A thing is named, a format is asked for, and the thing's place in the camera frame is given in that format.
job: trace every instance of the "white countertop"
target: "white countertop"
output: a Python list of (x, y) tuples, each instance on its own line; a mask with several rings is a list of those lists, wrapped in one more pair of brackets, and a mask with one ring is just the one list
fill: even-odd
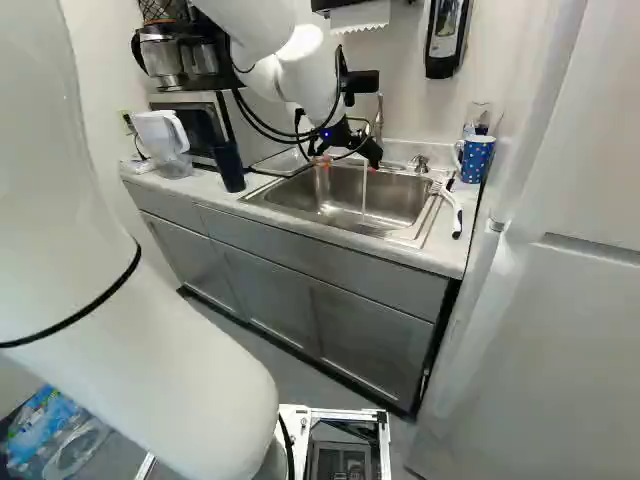
[[(430, 161), (429, 165), (434, 168), (452, 168), (451, 163), (439, 163), (438, 160)], [(456, 180), (452, 193), (463, 209), (462, 235), (458, 240), (451, 237), (453, 211), (448, 203), (442, 202), (423, 248), (417, 249), (240, 202), (245, 195), (276, 180), (276, 177), (269, 175), (247, 173), (244, 177), (247, 188), (239, 193), (227, 192), (220, 174), (208, 170), (196, 169), (193, 176), (179, 180), (169, 180), (155, 172), (142, 175), (122, 173), (122, 178), (143, 187), (189, 198), (206, 207), (458, 280), (464, 276), (467, 264), (480, 190), (479, 185)]]

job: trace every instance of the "microwave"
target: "microwave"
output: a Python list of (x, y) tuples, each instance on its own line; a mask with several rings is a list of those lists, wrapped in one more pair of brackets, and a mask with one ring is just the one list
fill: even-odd
[[(293, 131), (293, 118), (283, 102), (263, 99), (248, 88), (242, 89), (242, 96), (267, 123)], [(191, 145), (185, 154), (196, 165), (216, 167), (216, 156), (233, 151), (248, 168), (290, 148), (256, 132), (240, 113), (231, 90), (150, 93), (147, 100), (151, 110), (175, 110)]]

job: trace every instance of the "blue polka dot mug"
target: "blue polka dot mug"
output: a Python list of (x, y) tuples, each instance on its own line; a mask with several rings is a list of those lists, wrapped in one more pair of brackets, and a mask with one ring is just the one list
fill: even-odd
[(495, 144), (496, 138), (488, 135), (469, 135), (464, 139), (460, 171), (460, 179), (464, 183), (482, 182), (489, 169)]

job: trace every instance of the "cabinet drawer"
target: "cabinet drawer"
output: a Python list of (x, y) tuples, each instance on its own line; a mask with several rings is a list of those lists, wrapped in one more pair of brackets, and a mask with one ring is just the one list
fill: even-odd
[(448, 279), (196, 205), (209, 235), (325, 282), (436, 321)]
[(240, 317), (223, 254), (213, 241), (147, 213), (142, 218), (180, 281)]
[(228, 246), (220, 247), (249, 320), (317, 358), (318, 337), (309, 296), (312, 279)]
[(322, 360), (408, 411), (433, 325), (325, 284), (311, 296)]
[(190, 200), (166, 192), (156, 192), (131, 182), (124, 182), (124, 184), (140, 210), (153, 213), (194, 232), (207, 234), (200, 215)]

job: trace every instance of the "gray floor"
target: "gray floor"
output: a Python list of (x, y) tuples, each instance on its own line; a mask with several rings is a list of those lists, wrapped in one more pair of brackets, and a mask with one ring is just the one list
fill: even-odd
[[(195, 299), (189, 302), (196, 310), (233, 337), (251, 352), (271, 373), (282, 403), (295, 403), (318, 408), (372, 408), (375, 404), (335, 382), (315, 368), (236, 325)], [(391, 417), (391, 469), (393, 480), (415, 480), (402, 467), (405, 453), (414, 436), (415, 427), (395, 416)], [(100, 452), (75, 478), (80, 480), (132, 480), (145, 452), (123, 436), (114, 433)], [(157, 467), (153, 480), (182, 480), (166, 467)]]

